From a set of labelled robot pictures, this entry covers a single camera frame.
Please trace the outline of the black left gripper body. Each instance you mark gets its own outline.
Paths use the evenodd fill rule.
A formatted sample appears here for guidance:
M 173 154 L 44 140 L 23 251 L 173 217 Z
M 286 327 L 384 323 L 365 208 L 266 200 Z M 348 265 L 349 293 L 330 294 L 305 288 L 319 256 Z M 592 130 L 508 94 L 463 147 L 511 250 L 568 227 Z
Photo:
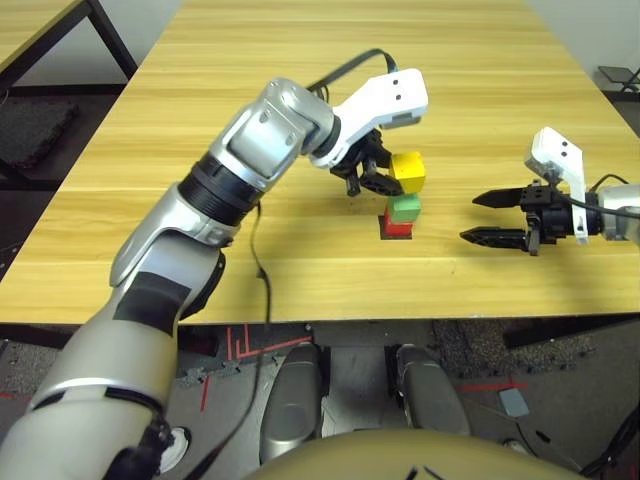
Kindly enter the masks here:
M 376 191 L 377 165 L 373 153 L 378 143 L 379 131 L 370 131 L 349 148 L 337 165 L 329 169 L 332 175 L 345 182 L 348 196 L 359 195 L 361 188 Z

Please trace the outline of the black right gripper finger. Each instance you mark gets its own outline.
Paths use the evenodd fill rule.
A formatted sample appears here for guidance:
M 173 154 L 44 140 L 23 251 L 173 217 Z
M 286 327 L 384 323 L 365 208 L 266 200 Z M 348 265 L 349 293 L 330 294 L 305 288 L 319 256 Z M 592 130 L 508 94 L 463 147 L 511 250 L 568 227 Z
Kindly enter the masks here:
M 486 191 L 472 200 L 473 204 L 489 208 L 512 208 L 520 205 L 524 188 L 506 188 Z
M 522 229 L 474 227 L 459 236 L 472 244 L 498 249 L 527 249 L 527 234 Z

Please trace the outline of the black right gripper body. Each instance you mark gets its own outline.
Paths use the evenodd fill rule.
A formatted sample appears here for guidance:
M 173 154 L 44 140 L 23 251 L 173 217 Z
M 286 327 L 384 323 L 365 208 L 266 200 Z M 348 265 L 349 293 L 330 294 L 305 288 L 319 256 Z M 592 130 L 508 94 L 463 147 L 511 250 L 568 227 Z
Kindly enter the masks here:
M 574 235 L 572 206 L 553 186 L 532 182 L 523 189 L 520 208 L 525 214 L 526 251 L 538 255 L 543 244 Z

